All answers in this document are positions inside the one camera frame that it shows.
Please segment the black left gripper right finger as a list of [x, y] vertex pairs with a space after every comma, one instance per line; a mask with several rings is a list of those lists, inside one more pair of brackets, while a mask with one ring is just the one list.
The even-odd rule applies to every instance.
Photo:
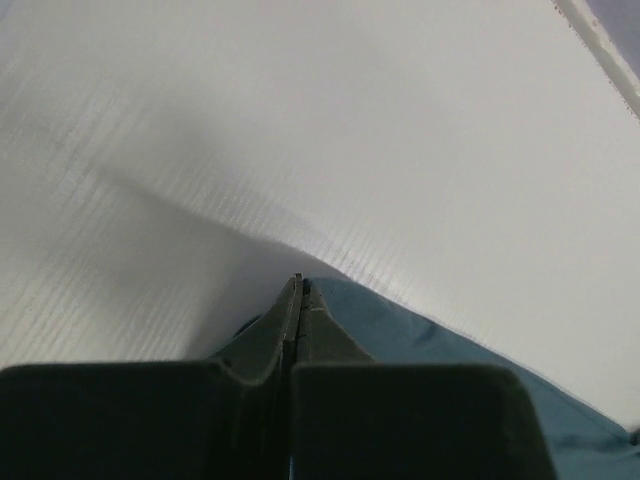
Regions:
[[486, 364], [385, 364], [303, 284], [291, 370], [297, 479], [552, 479], [533, 403]]

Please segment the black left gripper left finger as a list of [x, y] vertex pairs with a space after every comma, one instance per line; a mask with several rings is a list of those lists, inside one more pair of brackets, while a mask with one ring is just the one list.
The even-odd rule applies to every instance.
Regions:
[[1, 373], [5, 479], [285, 479], [303, 303], [275, 304], [199, 360], [19, 365]]

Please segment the grey-blue t shirt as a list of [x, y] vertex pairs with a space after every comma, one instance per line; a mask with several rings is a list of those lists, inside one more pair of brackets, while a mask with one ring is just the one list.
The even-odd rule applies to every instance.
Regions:
[[[514, 373], [536, 412], [556, 475], [552, 479], [635, 479], [639, 439], [539, 376], [372, 292], [339, 280], [310, 280], [335, 320], [372, 357], [385, 364], [486, 364]], [[290, 471], [291, 370], [287, 389]]]

